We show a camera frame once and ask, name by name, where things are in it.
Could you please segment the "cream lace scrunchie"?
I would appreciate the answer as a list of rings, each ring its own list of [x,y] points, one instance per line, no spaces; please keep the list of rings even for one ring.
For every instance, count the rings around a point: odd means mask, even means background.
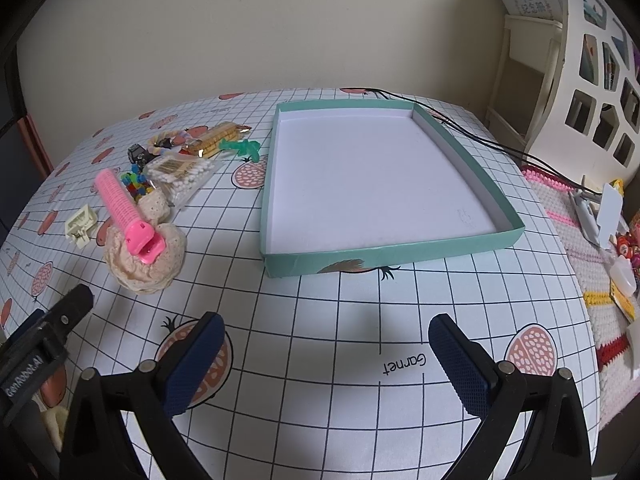
[[[153,191],[137,202],[144,222],[152,226],[154,238],[133,255],[126,237],[112,220],[104,224],[103,258],[116,281],[136,294],[155,294],[167,288],[179,274],[186,255],[186,236],[168,222],[170,208],[165,195]]]

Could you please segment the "cream plastic hair claw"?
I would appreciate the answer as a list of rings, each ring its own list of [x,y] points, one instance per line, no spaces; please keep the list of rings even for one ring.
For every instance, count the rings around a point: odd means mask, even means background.
[[[84,205],[65,221],[66,240],[73,242],[78,248],[84,248],[90,242],[91,231],[98,224],[96,213]]]

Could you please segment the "pink hair roller clip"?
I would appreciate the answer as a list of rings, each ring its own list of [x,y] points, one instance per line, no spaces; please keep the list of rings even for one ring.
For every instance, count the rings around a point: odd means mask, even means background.
[[[101,200],[120,229],[130,255],[144,264],[152,264],[165,250],[166,243],[159,232],[142,219],[126,188],[111,169],[101,170],[94,179]]]

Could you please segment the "colourful small bead clips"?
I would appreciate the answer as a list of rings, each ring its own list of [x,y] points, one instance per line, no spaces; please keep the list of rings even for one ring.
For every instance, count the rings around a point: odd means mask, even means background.
[[[144,174],[126,171],[119,176],[119,179],[135,203],[154,191],[154,186]]]

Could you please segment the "black toy car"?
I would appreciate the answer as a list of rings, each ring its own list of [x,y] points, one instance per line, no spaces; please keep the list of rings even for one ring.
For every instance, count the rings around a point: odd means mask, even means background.
[[[128,148],[127,154],[130,162],[139,167],[144,167],[153,158],[153,155],[142,148],[140,144],[132,144]]]

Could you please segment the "cotton swab packet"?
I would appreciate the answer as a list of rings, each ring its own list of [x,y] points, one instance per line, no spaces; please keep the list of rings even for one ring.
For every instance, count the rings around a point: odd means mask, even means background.
[[[165,153],[148,162],[143,173],[159,188],[170,206],[181,208],[217,171],[210,159]]]

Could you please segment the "wafer biscuit packet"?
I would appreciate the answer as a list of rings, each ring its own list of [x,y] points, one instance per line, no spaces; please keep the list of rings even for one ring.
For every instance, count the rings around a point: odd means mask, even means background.
[[[238,125],[235,122],[221,122],[207,127],[197,126],[186,129],[186,140],[182,144],[181,154],[211,158],[220,152],[222,141],[239,141],[242,136],[250,132],[252,128],[246,125]]]

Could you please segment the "pink white knitted mat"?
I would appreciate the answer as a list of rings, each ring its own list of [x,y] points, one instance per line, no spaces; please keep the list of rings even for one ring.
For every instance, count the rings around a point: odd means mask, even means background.
[[[599,370],[600,426],[605,427],[639,393],[626,334],[628,321],[610,294],[606,253],[582,234],[566,184],[531,166],[525,167],[523,176],[553,221],[585,298]]]

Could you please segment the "patterned grid tablecloth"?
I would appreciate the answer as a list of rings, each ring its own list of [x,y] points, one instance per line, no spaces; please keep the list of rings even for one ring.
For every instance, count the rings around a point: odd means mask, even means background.
[[[68,341],[62,393],[86,367],[104,374],[151,359],[206,311],[222,315],[228,344],[205,394],[176,420],[216,479],[437,479],[478,421],[461,405],[427,342],[428,323],[449,314],[495,359],[536,324],[576,379],[588,436],[599,433],[600,388],[588,313],[558,233],[520,170],[476,143],[480,121],[439,103],[456,137],[500,186],[525,224],[496,252],[360,273],[267,278],[259,258],[262,194],[243,188],[232,158],[178,213],[186,258],[162,292],[139,296],[111,276],[96,243],[78,248],[65,220],[88,205],[103,168],[127,165],[131,144],[153,133],[230,120],[269,140],[286,101],[335,100],[337,89],[224,94],[152,110],[67,148],[31,192],[1,247],[2,321],[14,330],[79,283],[94,307]]]

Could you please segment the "white plastic clip tool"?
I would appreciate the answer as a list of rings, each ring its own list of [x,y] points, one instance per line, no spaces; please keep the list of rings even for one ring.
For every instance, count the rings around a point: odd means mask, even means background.
[[[596,216],[591,208],[591,200],[582,191],[570,192],[570,200],[582,230],[582,236],[592,246],[600,247],[600,226],[598,226]]]

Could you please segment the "teal shallow cardboard tray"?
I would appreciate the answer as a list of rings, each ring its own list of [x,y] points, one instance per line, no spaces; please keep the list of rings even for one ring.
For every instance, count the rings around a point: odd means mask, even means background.
[[[523,232],[491,176],[421,105],[277,106],[260,217],[272,278],[491,252]]]

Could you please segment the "white wooden shelf unit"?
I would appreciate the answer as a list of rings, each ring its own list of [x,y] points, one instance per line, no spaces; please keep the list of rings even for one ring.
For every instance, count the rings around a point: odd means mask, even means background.
[[[568,178],[630,182],[639,169],[639,49],[606,0],[502,0],[485,125],[516,158]]]

